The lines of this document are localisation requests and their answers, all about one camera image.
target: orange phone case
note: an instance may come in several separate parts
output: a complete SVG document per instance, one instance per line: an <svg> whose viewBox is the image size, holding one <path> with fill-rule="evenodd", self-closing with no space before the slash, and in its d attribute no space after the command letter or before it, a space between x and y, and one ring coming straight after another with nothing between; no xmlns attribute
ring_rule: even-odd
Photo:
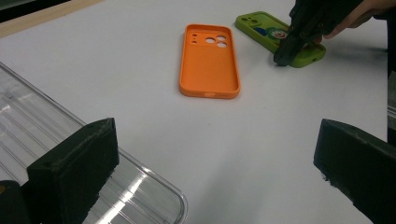
<svg viewBox="0 0 396 224"><path fill-rule="evenodd" d="M240 81L229 28L202 24L186 27L179 89L195 97L233 99L238 95Z"/></svg>

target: transparent plastic tray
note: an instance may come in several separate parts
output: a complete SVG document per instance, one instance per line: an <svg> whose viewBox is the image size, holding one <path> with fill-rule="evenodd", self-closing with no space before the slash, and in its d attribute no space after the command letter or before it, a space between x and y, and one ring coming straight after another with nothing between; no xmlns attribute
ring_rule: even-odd
<svg viewBox="0 0 396 224"><path fill-rule="evenodd" d="M26 167L85 123L0 63L0 180ZM184 195L120 148L120 165L84 223L183 223Z"/></svg>

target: white tabletop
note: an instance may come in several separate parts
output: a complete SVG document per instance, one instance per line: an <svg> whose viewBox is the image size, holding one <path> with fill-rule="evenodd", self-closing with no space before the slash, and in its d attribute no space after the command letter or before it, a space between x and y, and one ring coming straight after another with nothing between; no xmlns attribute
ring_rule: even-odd
<svg viewBox="0 0 396 224"><path fill-rule="evenodd" d="M323 60L277 67L233 26L293 0L106 0L0 39L0 61L86 122L114 117L120 146L180 188L186 223L371 223L313 165L322 119L387 135L386 24L324 41ZM233 100L178 91L187 24L233 30Z"/></svg>

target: hand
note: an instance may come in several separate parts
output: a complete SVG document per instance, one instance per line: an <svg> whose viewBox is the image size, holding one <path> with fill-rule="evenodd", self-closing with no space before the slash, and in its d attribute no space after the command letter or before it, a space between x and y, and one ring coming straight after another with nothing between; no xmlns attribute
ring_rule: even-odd
<svg viewBox="0 0 396 224"><path fill-rule="evenodd" d="M372 16L385 13L392 7L396 7L396 0L363 0L329 35L323 37L331 39L346 28L357 28L370 20Z"/></svg>

